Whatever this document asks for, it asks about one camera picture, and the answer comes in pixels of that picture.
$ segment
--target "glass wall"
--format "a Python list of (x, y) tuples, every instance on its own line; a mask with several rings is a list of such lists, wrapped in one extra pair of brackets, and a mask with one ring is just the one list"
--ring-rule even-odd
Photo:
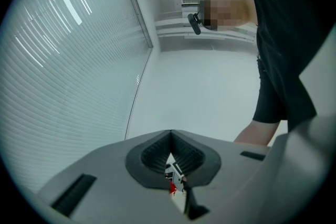
[(13, 0), (0, 29), (1, 154), (33, 192), (125, 137), (151, 51), (134, 0)]

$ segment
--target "forearm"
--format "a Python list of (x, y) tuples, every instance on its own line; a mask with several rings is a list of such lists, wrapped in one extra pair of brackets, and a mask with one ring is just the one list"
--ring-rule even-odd
[(277, 130), (279, 123), (261, 123), (252, 121), (237, 136), (235, 142), (267, 146)]

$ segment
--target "black t-shirt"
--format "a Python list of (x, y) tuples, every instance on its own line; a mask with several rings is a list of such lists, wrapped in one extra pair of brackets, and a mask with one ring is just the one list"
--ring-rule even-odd
[(253, 119), (288, 120), (290, 131), (316, 111), (299, 75), (323, 44), (331, 25), (313, 0), (254, 0), (258, 17), (260, 92)]

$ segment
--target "black rectangular slot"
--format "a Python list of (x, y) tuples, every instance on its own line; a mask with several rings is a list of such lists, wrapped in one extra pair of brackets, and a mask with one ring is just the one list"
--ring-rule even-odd
[(253, 153), (253, 152), (250, 152), (250, 151), (243, 151), (241, 153), (241, 156), (248, 157), (248, 158), (251, 158), (251, 159), (256, 159), (258, 161), (263, 161), (264, 158), (265, 158), (265, 155), (263, 155), (263, 154)]
[(82, 174), (52, 205), (59, 213), (69, 217), (97, 178)]

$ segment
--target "person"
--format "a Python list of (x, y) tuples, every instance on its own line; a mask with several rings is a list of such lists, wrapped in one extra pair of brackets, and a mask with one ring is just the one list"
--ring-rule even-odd
[(317, 53), (334, 18), (331, 6), (317, 0), (201, 0), (204, 26), (212, 30), (254, 23), (257, 27), (257, 66), (260, 90), (251, 123), (235, 142), (267, 145), (281, 120), (288, 131), (316, 115), (299, 79)]

